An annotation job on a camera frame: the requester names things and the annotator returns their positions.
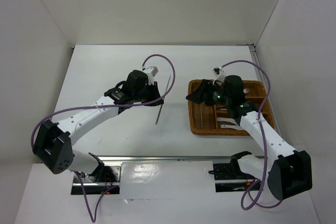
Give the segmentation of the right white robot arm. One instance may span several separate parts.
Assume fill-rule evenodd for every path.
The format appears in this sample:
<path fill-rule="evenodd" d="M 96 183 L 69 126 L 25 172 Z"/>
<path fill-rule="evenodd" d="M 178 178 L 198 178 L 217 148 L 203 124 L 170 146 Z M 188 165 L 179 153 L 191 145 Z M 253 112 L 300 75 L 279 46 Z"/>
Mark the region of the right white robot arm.
<path fill-rule="evenodd" d="M 203 79 L 186 99 L 205 106 L 223 105 L 228 115 L 265 152 L 263 161 L 250 152 L 233 155 L 235 161 L 229 165 L 233 177 L 250 174 L 255 178 L 266 178 L 268 189 L 278 200 L 312 188 L 310 155 L 288 144 L 263 117 L 261 107 L 246 99 L 241 77 L 230 75 L 222 83 Z"/>

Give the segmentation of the aluminium rail right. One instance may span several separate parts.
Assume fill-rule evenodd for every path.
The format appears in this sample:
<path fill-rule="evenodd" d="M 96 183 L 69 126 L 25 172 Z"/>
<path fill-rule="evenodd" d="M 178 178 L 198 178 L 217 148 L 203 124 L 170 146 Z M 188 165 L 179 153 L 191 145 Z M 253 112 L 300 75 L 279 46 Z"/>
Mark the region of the aluminium rail right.
<path fill-rule="evenodd" d="M 247 45 L 251 54 L 251 58 L 252 58 L 252 62 L 255 63 L 256 65 L 258 65 L 259 67 L 261 67 L 260 61 L 258 59 L 258 55 L 256 52 L 256 47 L 253 44 L 248 44 Z M 268 82 L 266 80 L 266 78 L 264 77 L 264 75 L 262 74 L 262 72 L 259 69 L 255 70 L 256 72 L 256 76 L 257 76 L 257 80 L 262 82 L 265 86 L 265 90 L 268 91 Z M 279 124 L 278 124 L 278 120 L 274 111 L 274 107 L 272 106 L 272 100 L 270 95 L 268 96 L 268 102 L 270 105 L 270 109 L 271 109 L 271 113 L 274 119 L 274 123 L 275 123 L 275 131 L 282 136 L 281 130 L 279 128 Z"/>

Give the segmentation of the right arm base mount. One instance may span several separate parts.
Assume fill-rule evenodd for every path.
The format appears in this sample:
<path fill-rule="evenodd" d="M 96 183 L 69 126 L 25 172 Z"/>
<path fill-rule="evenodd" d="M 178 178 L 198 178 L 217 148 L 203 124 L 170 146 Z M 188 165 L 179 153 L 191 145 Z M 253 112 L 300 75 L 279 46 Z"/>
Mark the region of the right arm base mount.
<path fill-rule="evenodd" d="M 214 177 L 217 193 L 245 191 L 256 180 L 252 175 L 234 171 L 230 163 L 215 163 L 208 173 Z"/>

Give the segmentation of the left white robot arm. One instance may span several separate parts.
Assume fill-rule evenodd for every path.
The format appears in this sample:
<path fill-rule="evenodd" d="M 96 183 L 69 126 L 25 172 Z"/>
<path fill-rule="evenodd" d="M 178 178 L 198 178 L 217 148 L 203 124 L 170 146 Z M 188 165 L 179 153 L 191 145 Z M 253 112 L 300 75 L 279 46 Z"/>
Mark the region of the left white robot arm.
<path fill-rule="evenodd" d="M 157 67 L 133 70 L 125 81 L 109 89 L 91 109 L 58 122 L 46 120 L 38 130 L 33 153 L 53 174 L 65 170 L 84 173 L 91 181 L 100 182 L 113 176 L 112 169 L 95 154 L 75 151 L 72 147 L 85 134 L 104 121 L 116 117 L 136 103 L 145 106 L 163 104 L 154 77 Z"/>

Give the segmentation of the white ceramic spoon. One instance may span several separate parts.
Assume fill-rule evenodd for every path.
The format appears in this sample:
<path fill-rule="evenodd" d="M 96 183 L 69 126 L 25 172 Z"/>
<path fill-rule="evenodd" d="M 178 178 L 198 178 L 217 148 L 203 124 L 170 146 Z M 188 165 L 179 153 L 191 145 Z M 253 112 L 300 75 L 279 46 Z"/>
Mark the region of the white ceramic spoon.
<path fill-rule="evenodd" d="M 220 128 L 221 129 L 243 130 L 243 128 L 238 125 L 229 125 L 229 124 L 221 124 Z"/>
<path fill-rule="evenodd" d="M 225 117 L 217 117 L 217 121 L 230 121 L 231 118 L 225 118 Z"/>

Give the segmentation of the aluminium rail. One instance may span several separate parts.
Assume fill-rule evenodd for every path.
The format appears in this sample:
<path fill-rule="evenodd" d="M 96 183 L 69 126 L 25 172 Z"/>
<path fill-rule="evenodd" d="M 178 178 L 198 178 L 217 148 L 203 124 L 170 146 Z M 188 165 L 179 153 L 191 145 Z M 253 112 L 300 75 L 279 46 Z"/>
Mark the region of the aluminium rail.
<path fill-rule="evenodd" d="M 225 162 L 231 156 L 98 156 L 103 162 Z"/>
<path fill-rule="evenodd" d="M 251 58 L 252 58 L 252 62 L 255 63 L 256 65 L 258 65 L 259 67 L 261 67 L 260 61 L 258 59 L 258 55 L 256 52 L 256 47 L 253 44 L 248 44 L 247 45 L 251 54 Z M 268 82 L 266 80 L 266 78 L 264 77 L 264 75 L 262 74 L 262 72 L 259 69 L 255 70 L 256 72 L 256 76 L 257 76 L 257 80 L 262 82 L 265 86 L 265 90 L 268 91 Z M 272 106 L 272 100 L 270 95 L 268 96 L 268 102 L 270 105 L 270 109 L 271 109 L 271 113 L 274 119 L 274 123 L 275 123 L 275 131 L 282 136 L 281 130 L 279 128 L 279 124 L 278 124 L 278 120 L 274 111 L 274 107 Z"/>

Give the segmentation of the brown wicker cutlery tray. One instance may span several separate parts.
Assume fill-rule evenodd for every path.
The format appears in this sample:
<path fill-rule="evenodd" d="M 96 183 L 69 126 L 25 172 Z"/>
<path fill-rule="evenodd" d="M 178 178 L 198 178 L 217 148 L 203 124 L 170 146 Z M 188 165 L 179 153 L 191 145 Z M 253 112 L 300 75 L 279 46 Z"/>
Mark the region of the brown wicker cutlery tray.
<path fill-rule="evenodd" d="M 260 106 L 265 95 L 265 87 L 260 81 L 244 80 L 244 88 L 251 91 L 245 95 L 246 99 Z M 237 125 L 234 119 L 228 114 L 225 107 L 203 105 L 203 128 L 201 128 L 200 105 L 188 102 L 188 115 L 191 132 L 203 136 L 248 136 L 245 130 L 221 129 L 221 124 Z M 217 121 L 217 117 L 231 118 L 230 121 Z"/>

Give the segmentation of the aluminium rail front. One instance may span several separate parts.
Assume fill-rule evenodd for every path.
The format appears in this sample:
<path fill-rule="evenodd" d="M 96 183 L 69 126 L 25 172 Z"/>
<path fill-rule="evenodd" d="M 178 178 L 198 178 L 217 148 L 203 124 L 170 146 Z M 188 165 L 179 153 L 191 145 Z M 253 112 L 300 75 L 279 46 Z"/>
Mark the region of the aluminium rail front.
<path fill-rule="evenodd" d="M 225 162 L 231 156 L 98 156 L 103 162 Z"/>

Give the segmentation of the grey chopstick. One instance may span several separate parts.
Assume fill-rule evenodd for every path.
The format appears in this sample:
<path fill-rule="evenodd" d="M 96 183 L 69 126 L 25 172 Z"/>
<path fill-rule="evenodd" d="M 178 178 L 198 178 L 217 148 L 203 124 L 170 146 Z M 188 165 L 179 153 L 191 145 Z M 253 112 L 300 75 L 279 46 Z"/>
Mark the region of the grey chopstick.
<path fill-rule="evenodd" d="M 170 81 L 171 81 L 171 75 L 169 76 L 169 79 L 167 81 L 164 93 L 166 93 L 168 91 Z M 164 105 L 164 98 L 162 99 L 162 101 L 163 101 L 163 103 L 160 105 L 160 108 L 159 108 L 159 111 L 158 111 L 158 114 L 157 114 L 157 117 L 156 117 L 155 125 L 158 125 L 158 122 L 159 122 L 159 119 L 160 119 L 160 115 L 161 115 L 161 112 L 162 112 L 162 108 L 163 108 L 163 105 Z"/>
<path fill-rule="evenodd" d="M 203 104 L 199 105 L 200 107 L 200 117 L 201 117 L 201 128 L 203 128 Z"/>

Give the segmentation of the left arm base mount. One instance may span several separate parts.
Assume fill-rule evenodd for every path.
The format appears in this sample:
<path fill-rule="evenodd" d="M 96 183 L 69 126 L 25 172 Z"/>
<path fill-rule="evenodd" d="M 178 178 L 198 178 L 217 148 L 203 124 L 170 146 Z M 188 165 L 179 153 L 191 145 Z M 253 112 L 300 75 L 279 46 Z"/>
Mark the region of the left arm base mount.
<path fill-rule="evenodd" d="M 84 185 L 87 195 L 101 195 L 107 189 L 110 189 L 107 194 L 117 195 L 120 193 L 120 178 L 122 164 L 116 162 L 107 162 L 106 166 L 110 167 L 110 171 L 102 175 L 98 180 L 83 172 L 80 173 L 80 178 Z"/>

